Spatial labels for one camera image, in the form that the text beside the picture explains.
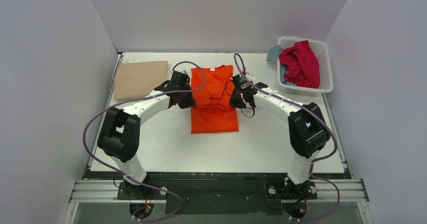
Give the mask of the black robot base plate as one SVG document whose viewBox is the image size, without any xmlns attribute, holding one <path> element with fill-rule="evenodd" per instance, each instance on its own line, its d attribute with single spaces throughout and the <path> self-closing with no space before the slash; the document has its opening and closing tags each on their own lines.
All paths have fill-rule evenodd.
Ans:
<svg viewBox="0 0 427 224">
<path fill-rule="evenodd" d="M 166 214 L 296 214 L 303 217 L 307 201 L 335 202 L 338 184 L 346 175 L 328 180 L 315 177 L 301 187 L 293 186 L 285 173 L 150 173 L 143 186 L 123 180 L 113 182 L 117 199 L 129 200 L 137 217 L 148 218 L 161 203 Z"/>
</svg>

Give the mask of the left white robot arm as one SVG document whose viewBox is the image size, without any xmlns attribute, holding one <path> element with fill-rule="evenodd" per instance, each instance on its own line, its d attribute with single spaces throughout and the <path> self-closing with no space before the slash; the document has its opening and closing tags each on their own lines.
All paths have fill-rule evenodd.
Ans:
<svg viewBox="0 0 427 224">
<path fill-rule="evenodd" d="M 146 198 L 150 193 L 150 184 L 144 181 L 148 174 L 136 155 L 140 127 L 174 105 L 181 109 L 195 106 L 190 77 L 185 71 L 174 70 L 169 80 L 154 88 L 144 99 L 124 108 L 113 107 L 105 114 L 97 146 L 117 164 L 124 180 L 131 184 L 131 193 L 138 199 Z"/>
</svg>

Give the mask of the orange t shirt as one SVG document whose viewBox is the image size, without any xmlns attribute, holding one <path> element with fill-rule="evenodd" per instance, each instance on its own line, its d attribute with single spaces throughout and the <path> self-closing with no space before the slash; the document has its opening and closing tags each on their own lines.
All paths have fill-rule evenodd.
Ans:
<svg viewBox="0 0 427 224">
<path fill-rule="evenodd" d="M 229 82 L 232 76 L 232 65 L 191 69 L 191 88 L 201 88 L 193 92 L 196 105 L 190 110 L 192 134 L 239 130 L 237 110 L 229 104 L 234 88 Z"/>
</svg>

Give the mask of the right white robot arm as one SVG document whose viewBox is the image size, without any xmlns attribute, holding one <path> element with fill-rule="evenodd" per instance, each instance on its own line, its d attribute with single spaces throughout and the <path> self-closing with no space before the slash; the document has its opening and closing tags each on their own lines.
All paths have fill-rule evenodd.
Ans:
<svg viewBox="0 0 427 224">
<path fill-rule="evenodd" d="M 288 122 L 290 144 L 295 153 L 284 190 L 290 198 L 298 198 L 310 179 L 313 161 L 330 140 L 320 108 L 315 103 L 293 102 L 264 83 L 251 85 L 242 74 L 233 76 L 230 82 L 234 87 L 229 101 L 232 107 L 252 110 L 260 107 Z"/>
</svg>

